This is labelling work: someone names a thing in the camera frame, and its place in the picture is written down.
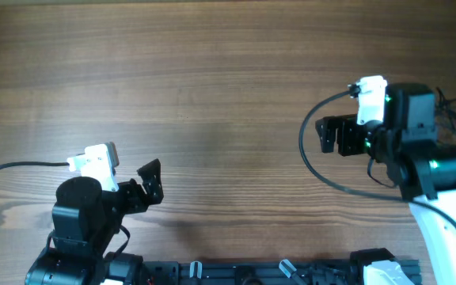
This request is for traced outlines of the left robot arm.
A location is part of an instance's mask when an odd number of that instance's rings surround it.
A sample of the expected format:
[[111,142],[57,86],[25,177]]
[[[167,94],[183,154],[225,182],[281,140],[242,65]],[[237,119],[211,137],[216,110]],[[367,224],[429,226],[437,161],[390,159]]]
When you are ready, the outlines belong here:
[[25,277],[25,284],[152,284],[143,258],[125,253],[121,245],[107,250],[113,236],[128,234],[127,215],[143,213],[164,198],[161,162],[138,169],[141,181],[122,182],[105,191],[92,177],[74,177],[56,190],[52,209],[54,229]]

